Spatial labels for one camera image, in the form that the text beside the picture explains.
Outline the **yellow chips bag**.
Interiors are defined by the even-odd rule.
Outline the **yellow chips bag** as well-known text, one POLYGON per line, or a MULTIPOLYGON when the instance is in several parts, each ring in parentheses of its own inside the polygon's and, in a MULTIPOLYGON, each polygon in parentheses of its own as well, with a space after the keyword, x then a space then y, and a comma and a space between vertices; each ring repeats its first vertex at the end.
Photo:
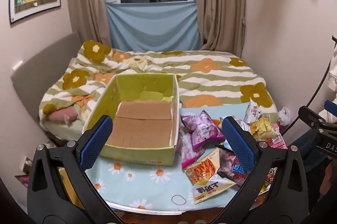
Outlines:
POLYGON ((250 123, 250 132, 256 141, 270 141, 277 137, 277 132, 270 122, 269 116, 262 116, 250 123))

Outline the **green cardboard box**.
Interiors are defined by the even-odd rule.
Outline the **green cardboard box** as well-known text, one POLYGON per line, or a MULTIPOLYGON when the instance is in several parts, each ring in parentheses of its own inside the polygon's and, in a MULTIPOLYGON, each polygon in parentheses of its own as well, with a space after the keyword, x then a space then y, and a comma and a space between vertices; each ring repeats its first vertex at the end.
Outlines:
POLYGON ((92 129, 103 115, 112 118, 113 126, 101 156, 139 164, 173 165, 180 121, 176 75, 113 76, 83 130, 92 129))

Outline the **crumpled white tissue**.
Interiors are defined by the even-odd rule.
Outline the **crumpled white tissue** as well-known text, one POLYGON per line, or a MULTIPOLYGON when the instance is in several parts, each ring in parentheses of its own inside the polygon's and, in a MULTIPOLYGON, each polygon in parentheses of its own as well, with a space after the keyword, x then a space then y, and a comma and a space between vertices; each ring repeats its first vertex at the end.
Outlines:
POLYGON ((291 112, 288 108, 283 107, 279 112, 279 124, 283 127, 290 125, 291 123, 291 112))

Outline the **light blue daisy cloth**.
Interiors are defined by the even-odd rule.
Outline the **light blue daisy cloth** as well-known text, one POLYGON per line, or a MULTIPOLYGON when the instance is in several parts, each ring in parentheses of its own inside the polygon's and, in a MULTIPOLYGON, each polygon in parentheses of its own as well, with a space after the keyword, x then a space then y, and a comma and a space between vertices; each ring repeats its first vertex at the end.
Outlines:
POLYGON ((86 174, 112 209, 143 214, 169 215, 225 207, 239 189, 233 185, 196 204, 193 185, 182 170, 179 153, 175 154, 172 166, 134 164, 99 157, 86 174))

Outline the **white red text snack bag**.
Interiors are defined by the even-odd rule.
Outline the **white red text snack bag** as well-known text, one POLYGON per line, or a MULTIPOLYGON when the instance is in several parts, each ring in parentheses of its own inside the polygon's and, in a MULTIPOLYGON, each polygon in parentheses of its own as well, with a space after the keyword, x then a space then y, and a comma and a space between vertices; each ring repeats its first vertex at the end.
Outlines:
POLYGON ((251 124, 259 120, 263 116, 263 112, 256 102, 250 99, 250 102, 246 108, 244 122, 251 124))

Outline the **blue hanging cloth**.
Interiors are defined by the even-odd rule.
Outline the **blue hanging cloth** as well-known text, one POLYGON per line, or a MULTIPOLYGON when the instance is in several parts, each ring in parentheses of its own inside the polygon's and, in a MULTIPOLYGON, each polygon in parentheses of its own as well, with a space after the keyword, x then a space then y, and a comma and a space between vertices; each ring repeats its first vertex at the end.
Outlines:
POLYGON ((197 3, 106 3, 111 45, 122 51, 199 50, 197 3))

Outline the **grey headboard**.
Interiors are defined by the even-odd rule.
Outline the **grey headboard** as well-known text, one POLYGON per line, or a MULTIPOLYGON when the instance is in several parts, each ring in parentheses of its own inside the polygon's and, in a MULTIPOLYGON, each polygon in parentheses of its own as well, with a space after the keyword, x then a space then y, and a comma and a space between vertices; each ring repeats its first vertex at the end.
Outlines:
POLYGON ((15 92, 36 124, 39 124, 39 104, 44 94, 65 73, 81 46, 79 34, 73 32, 38 52, 12 73, 15 92))

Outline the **pale purple snack bag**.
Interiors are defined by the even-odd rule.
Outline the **pale purple snack bag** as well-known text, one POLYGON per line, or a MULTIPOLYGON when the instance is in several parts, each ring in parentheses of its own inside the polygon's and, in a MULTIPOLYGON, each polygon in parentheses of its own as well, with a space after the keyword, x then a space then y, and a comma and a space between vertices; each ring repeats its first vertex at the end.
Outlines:
POLYGON ((200 147, 196 151, 193 150, 192 139, 190 134, 179 135, 177 142, 177 151, 181 156, 182 169, 195 163, 205 150, 200 147))

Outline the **pink pillow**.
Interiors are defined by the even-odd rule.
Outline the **pink pillow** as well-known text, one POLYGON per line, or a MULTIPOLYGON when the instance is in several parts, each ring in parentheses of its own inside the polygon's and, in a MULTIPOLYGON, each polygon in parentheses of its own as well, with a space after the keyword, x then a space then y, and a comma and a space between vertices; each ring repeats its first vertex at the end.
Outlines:
POLYGON ((53 122, 68 124, 71 121, 75 121, 78 114, 74 106, 69 106, 67 108, 57 110, 48 114, 47 118, 53 122))

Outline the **striped floral blanket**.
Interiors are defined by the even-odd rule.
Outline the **striped floral blanket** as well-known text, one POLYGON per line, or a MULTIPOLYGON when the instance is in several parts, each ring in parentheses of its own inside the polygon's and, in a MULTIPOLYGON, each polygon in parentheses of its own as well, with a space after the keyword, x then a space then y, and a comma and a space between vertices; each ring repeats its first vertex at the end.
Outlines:
POLYGON ((229 106, 255 102, 273 123, 277 107, 266 81, 243 59, 220 51, 124 52, 97 41, 86 41, 64 74, 53 81, 39 104, 39 123, 50 130, 52 114, 73 110, 59 125, 71 132, 59 139, 78 137, 114 76, 139 74, 154 77, 164 100, 179 94, 185 108, 229 106))

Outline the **orange fries snack bag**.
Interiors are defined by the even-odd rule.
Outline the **orange fries snack bag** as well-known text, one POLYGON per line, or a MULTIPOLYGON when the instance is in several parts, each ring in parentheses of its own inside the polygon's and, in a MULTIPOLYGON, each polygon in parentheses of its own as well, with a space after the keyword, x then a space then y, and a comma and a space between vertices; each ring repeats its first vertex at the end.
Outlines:
POLYGON ((228 178, 218 174, 220 150, 216 148, 200 161, 185 169, 185 174, 193 185, 193 202, 201 203, 236 185, 228 178))

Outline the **grey maroon snack bag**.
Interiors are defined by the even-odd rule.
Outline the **grey maroon snack bag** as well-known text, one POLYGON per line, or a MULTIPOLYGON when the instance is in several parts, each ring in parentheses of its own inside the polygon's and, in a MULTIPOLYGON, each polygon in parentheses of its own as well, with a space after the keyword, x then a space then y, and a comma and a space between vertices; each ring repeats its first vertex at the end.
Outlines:
POLYGON ((226 149, 219 149, 219 159, 220 167, 217 174, 219 174, 221 178, 228 178, 238 186, 242 186, 248 173, 243 169, 234 153, 226 149))

